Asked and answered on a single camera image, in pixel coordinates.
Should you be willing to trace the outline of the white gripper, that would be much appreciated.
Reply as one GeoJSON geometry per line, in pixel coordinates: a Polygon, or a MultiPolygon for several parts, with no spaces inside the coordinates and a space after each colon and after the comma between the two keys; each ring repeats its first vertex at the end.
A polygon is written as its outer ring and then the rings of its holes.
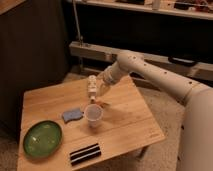
{"type": "Polygon", "coordinates": [[[107,86],[112,86],[115,84],[115,81],[111,75],[111,67],[107,67],[101,74],[101,80],[104,84],[101,84],[98,87],[96,98],[99,99],[107,93],[107,86]]]}

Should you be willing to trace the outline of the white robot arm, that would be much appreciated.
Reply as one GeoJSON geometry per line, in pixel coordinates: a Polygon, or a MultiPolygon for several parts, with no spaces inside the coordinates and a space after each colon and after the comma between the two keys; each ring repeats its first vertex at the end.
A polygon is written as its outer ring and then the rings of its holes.
{"type": "Polygon", "coordinates": [[[130,73],[144,77],[185,107],[176,171],[213,171],[213,87],[147,63],[142,53],[121,50],[99,76],[102,92],[130,73]]]}

